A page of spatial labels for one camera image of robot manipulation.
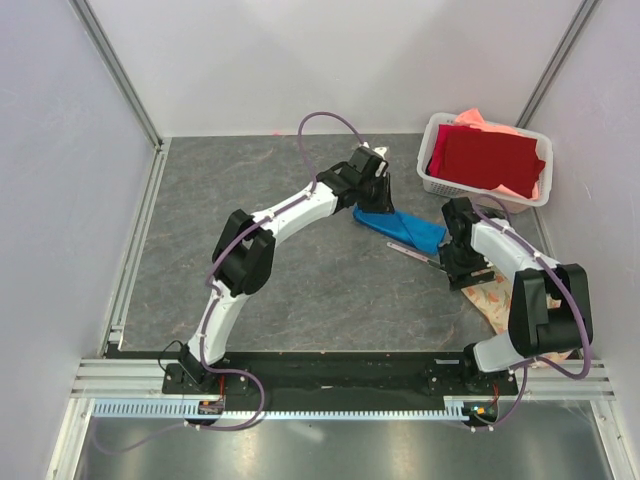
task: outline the dark red fabric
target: dark red fabric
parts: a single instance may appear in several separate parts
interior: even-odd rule
[[[427,168],[428,174],[432,177],[438,177],[440,173],[440,167],[442,166],[442,161],[444,160],[444,152],[447,147],[447,139],[449,138],[449,132],[451,130],[473,130],[471,127],[466,127],[464,125],[447,125],[442,124],[438,127],[438,136],[436,137],[436,144],[433,147],[433,154],[431,155],[431,162],[429,162],[429,167]]]
[[[545,162],[536,154],[534,138],[477,129],[448,132],[437,178],[493,190],[499,185],[531,198]]]

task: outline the floor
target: floor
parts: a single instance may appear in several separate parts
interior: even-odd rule
[[[442,224],[442,197],[415,168],[422,135],[370,135],[390,147],[396,209]],[[348,160],[351,135],[308,136],[318,171]],[[250,213],[308,182],[295,137],[174,139],[158,192],[124,329],[123,350],[188,340],[209,296],[204,277],[229,214]],[[532,212],[516,229],[536,246]],[[267,285],[240,313],[229,350],[457,350],[492,335],[444,274],[386,246],[351,212],[323,219],[276,252]]]
[[[96,438],[114,450],[176,422],[96,421]],[[613,478],[588,402],[524,403],[492,433],[429,421],[267,420],[236,433],[179,429],[124,455],[87,444],[78,480]]]

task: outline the blue towel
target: blue towel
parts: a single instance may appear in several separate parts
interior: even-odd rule
[[[438,245],[447,233],[440,225],[397,210],[396,213],[364,213],[355,207],[353,218],[376,232],[431,255],[438,253]]]

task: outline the laundry basket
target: laundry basket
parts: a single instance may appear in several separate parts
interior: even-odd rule
[[[551,148],[551,140],[549,140],[545,135],[532,132],[530,130],[516,128],[516,130],[522,135],[535,138],[538,141],[536,144],[536,153],[538,154],[538,158],[546,163],[544,170],[542,170],[540,177],[538,178],[538,190],[540,191],[540,196],[537,200],[513,197],[511,195],[496,193],[481,188],[469,187],[467,185],[461,185],[459,183],[449,182],[447,180],[441,180],[440,178],[429,176],[427,173],[427,165],[429,165],[429,161],[431,160],[431,155],[433,154],[433,149],[436,144],[438,127],[440,125],[453,125],[456,117],[457,115],[453,115],[451,113],[436,113],[431,117],[427,124],[427,128],[422,139],[422,145],[420,145],[420,152],[418,153],[417,168],[418,175],[422,178],[422,184],[427,192],[443,195],[445,197],[468,196],[481,205],[496,207],[495,202],[492,202],[491,200],[484,198],[478,198],[476,200],[474,198],[477,194],[489,194],[504,201],[507,209],[511,213],[519,213],[529,207],[540,207],[547,203],[549,200],[549,192],[551,191],[551,176],[553,173],[553,150]]]

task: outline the patterned cloth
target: patterned cloth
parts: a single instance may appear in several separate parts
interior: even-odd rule
[[[512,290],[511,282],[500,272],[496,271],[496,280],[494,282],[463,288],[462,293],[464,293],[469,301],[489,320],[493,330],[497,334],[500,334],[507,331]],[[559,304],[559,300],[548,299],[548,306],[550,308],[557,307]],[[548,353],[545,357],[558,363],[566,359],[569,354],[570,352]],[[548,366],[546,363],[541,362],[537,362],[534,365]]]

